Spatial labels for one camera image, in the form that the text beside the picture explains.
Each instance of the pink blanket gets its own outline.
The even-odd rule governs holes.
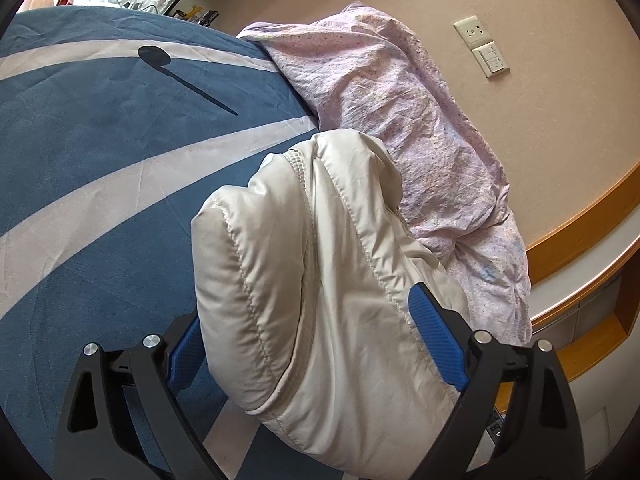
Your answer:
[[[404,179],[401,213],[464,288],[472,328],[528,342],[527,256],[504,168],[417,36],[355,2],[310,25],[254,23],[238,37],[268,51],[321,130],[385,143]]]

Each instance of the white switch plate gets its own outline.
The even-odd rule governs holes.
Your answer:
[[[487,77],[493,77],[494,75],[501,74],[509,69],[507,62],[504,60],[504,56],[498,49],[495,41],[479,46],[471,52],[476,56],[478,64],[482,67],[484,75]]]
[[[460,38],[465,41],[466,46],[471,50],[491,41],[491,35],[489,35],[489,32],[484,28],[482,23],[480,23],[477,16],[471,16],[470,18],[455,22],[453,26],[458,31]]]

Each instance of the silver screw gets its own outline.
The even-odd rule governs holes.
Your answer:
[[[479,343],[486,345],[487,343],[491,342],[492,337],[491,334],[489,334],[486,330],[478,330],[474,334],[474,339]]]
[[[158,346],[159,342],[160,342],[160,336],[159,335],[149,334],[148,336],[146,336],[143,339],[142,344],[144,346],[146,346],[147,348],[153,348],[154,346]]]
[[[554,346],[546,339],[541,339],[538,341],[538,348],[543,352],[551,352],[554,349]]]
[[[93,355],[98,351],[98,345],[96,343],[89,343],[84,347],[84,355]]]

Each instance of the blue and white bedding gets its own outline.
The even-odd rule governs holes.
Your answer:
[[[251,43],[71,6],[20,14],[0,41],[0,118],[0,402],[51,472],[82,347],[132,346],[192,311],[191,218],[316,127]],[[178,401],[209,445],[228,436],[239,480],[342,477],[238,419],[206,365]]]

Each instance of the wooden edge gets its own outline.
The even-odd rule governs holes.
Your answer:
[[[631,334],[640,312],[640,251],[627,251],[620,291],[613,314],[573,343],[559,349],[558,358],[569,381],[581,376],[612,353]],[[513,383],[498,389],[495,405],[506,412]]]
[[[593,280],[587,286],[578,290],[574,295],[570,298],[564,300],[561,304],[556,306],[553,310],[549,312],[545,312],[541,316],[537,316],[532,319],[531,322],[533,324],[534,332],[536,330],[540,330],[550,323],[554,322],[556,319],[564,316],[572,307],[574,307],[580,300],[583,300],[592,292],[598,290],[609,278],[613,277],[625,264],[634,257],[635,254],[638,254],[640,251],[640,238],[625,251],[615,262],[613,262],[609,268],[605,272],[603,272],[596,280]]]
[[[609,234],[640,204],[640,162],[596,202],[527,248],[532,284],[544,280]]]

